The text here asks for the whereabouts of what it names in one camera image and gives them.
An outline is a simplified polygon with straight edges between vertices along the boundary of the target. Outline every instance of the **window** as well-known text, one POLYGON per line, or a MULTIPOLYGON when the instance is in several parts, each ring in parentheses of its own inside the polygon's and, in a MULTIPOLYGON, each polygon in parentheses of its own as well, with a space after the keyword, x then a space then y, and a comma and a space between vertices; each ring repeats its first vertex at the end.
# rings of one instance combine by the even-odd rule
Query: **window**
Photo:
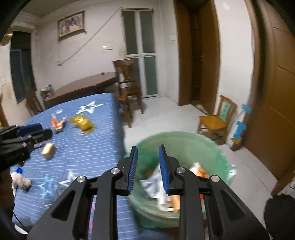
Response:
POLYGON ((30 90, 36 90, 31 63, 31 34, 13 32, 10 49, 10 70, 17 102, 22 101, 30 90))

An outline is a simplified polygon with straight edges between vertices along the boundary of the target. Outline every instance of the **framed picture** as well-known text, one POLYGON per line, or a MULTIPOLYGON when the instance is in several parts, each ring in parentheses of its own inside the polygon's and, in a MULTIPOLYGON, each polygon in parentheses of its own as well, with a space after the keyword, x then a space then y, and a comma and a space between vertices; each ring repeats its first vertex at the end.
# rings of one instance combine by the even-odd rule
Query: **framed picture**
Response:
POLYGON ((77 12, 58 21, 58 41, 74 35, 85 33, 84 26, 85 11, 77 12))

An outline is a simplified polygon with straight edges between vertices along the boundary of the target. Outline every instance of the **striped blue fabric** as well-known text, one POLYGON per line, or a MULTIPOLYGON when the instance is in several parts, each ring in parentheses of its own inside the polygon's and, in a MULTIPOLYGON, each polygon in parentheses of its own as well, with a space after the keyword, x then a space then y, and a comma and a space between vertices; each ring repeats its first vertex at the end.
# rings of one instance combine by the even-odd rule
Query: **striped blue fabric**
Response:
MULTIPOLYGON (((86 106, 93 101, 95 101, 94 104, 103 105, 93 108, 93 113, 84 111, 80 114, 89 118, 95 124, 96 130, 90 134, 81 135, 78 128, 67 122, 64 131, 54 133, 48 141, 56 146, 52 159, 45 160, 41 155, 42 148, 39 148, 35 149, 31 153, 31 158, 25 162, 23 176, 31 179, 32 187, 28 192, 17 190, 14 212, 28 229, 36 223, 75 177, 100 176, 106 170, 115 167, 119 159, 124 157, 124 130, 118 105, 111 93, 96 94, 59 104, 32 117, 26 124, 41 123, 43 129, 51 128, 51 115, 58 110, 62 110, 56 115, 58 120, 64 116, 69 119, 81 110, 80 106, 86 106)), ((12 167, 11 172, 14 172, 17 167, 12 167)), ((126 197, 118 196, 117 215, 119 239, 136 238, 137 227, 126 197)))

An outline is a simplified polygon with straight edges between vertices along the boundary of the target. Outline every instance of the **green plastic bag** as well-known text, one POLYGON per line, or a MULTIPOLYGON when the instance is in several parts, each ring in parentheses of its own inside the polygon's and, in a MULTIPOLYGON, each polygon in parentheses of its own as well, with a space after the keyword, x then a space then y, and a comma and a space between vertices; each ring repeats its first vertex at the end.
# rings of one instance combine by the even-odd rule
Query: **green plastic bag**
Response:
POLYGON ((135 182, 129 200, 139 224, 146 228, 169 228, 179 226, 179 213, 165 212, 157 208, 156 199, 150 198, 139 180, 147 179, 159 163, 159 146, 164 144, 168 156, 178 159, 187 169, 199 162, 208 175, 218 175, 230 185, 236 168, 229 165, 225 154, 209 138, 189 132, 164 132, 150 136, 136 146, 138 161, 135 182))

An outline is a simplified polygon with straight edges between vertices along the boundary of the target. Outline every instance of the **oval wooden table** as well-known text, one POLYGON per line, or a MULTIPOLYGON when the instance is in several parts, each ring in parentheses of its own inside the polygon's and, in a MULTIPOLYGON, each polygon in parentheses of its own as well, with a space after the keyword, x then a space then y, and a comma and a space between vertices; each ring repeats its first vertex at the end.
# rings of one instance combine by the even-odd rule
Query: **oval wooden table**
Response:
POLYGON ((94 76, 82 78, 71 82, 57 90, 54 90, 54 97, 45 99, 45 108, 65 103, 93 94, 104 93, 104 89, 119 81, 115 72, 106 72, 94 76))

